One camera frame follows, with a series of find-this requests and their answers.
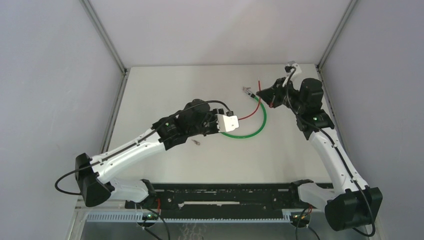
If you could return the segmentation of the red cable lock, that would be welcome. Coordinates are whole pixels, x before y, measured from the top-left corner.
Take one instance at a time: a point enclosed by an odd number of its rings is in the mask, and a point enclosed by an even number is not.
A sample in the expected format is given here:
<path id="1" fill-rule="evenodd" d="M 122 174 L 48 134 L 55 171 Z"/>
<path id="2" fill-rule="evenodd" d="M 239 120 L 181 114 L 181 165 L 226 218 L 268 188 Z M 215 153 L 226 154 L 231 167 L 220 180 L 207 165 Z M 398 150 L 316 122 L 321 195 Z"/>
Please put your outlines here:
<path id="1" fill-rule="evenodd" d="M 247 88 L 250 88 L 251 94 L 248 95 L 248 96 L 255 102 L 255 108 L 249 114 L 242 116 L 242 117 L 239 117 L 238 118 L 239 121 L 243 121 L 243 120 L 246 120 L 246 119 L 254 116 L 257 113 L 257 111 L 261 108 L 261 106 L 269 107 L 269 104 L 266 104 L 260 97 L 258 97 L 256 95 L 256 93 L 253 92 L 251 87 L 247 87 Z"/>

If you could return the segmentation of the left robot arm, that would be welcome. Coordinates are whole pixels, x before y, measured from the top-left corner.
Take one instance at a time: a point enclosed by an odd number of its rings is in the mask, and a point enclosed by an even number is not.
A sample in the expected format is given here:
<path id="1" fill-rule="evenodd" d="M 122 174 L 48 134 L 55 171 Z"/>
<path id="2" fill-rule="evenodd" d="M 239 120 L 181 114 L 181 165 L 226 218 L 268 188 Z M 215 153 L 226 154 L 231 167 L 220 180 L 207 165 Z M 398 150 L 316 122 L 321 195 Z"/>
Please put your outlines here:
<path id="1" fill-rule="evenodd" d="M 94 156 L 78 155 L 74 175 L 85 205 L 95 207 L 115 198 L 138 202 L 145 209 L 153 207 L 157 196 L 148 180 L 124 184 L 116 176 L 138 161 L 184 144 L 190 137 L 221 133 L 224 118 L 233 112 L 228 107 L 212 109 L 210 104 L 210 100 L 194 99 L 113 150 Z"/>

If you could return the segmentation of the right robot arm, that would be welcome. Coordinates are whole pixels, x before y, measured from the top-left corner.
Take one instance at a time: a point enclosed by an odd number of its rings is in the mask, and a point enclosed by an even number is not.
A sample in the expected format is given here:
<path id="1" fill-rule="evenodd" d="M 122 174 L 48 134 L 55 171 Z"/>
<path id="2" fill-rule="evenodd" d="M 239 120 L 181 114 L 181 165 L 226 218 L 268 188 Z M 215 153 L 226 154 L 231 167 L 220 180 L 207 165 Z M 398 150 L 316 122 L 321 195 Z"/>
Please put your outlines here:
<path id="1" fill-rule="evenodd" d="M 375 228 L 382 192 L 361 177 L 341 146 L 335 125 L 323 109 L 322 82 L 305 78 L 295 89 L 291 80 L 279 78 L 256 95 L 271 108 L 285 106 L 293 112 L 298 129 L 318 153 L 331 180 L 331 189 L 310 179 L 292 182 L 289 203 L 295 208 L 309 204 L 323 211 L 334 231 L 357 231 L 367 225 Z"/>

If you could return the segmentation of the brass padlock keys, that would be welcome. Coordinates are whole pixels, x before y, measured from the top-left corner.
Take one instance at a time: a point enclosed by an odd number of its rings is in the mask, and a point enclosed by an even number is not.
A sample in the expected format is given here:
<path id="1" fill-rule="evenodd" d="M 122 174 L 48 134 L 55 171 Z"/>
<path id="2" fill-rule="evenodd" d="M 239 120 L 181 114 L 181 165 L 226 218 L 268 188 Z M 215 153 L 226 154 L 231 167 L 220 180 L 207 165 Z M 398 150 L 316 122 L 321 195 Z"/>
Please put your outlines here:
<path id="1" fill-rule="evenodd" d="M 192 139 L 192 142 L 193 142 L 195 145 L 197 145 L 197 146 L 200 146 L 200 145 L 201 145 L 201 143 L 200 143 L 199 141 L 195 140 L 195 139 Z"/>

